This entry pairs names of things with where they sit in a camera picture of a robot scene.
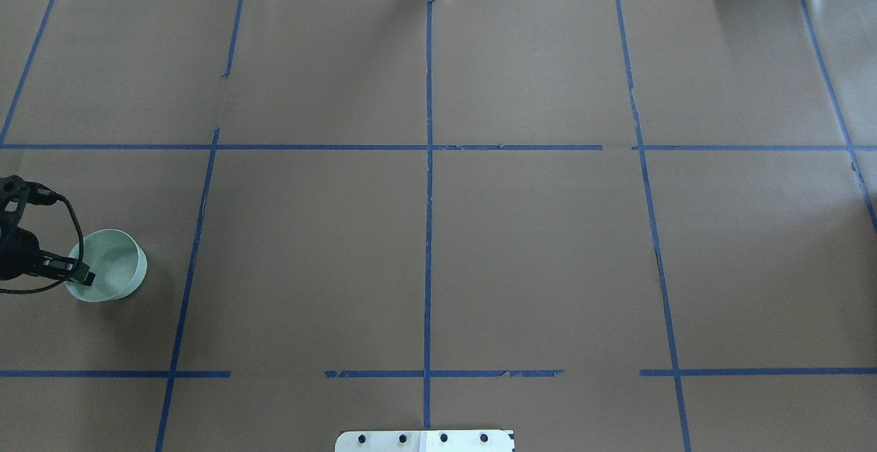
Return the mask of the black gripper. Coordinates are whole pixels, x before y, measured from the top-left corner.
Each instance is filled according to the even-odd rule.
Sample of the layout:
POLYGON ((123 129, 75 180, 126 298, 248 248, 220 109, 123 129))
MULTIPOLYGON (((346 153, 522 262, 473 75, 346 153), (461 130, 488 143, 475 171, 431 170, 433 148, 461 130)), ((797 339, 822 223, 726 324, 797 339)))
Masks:
POLYGON ((56 253, 41 251, 40 241, 31 231, 2 227, 1 280, 10 281, 20 275, 54 281, 71 281, 81 286, 92 286, 96 274, 82 258, 64 258, 56 253))

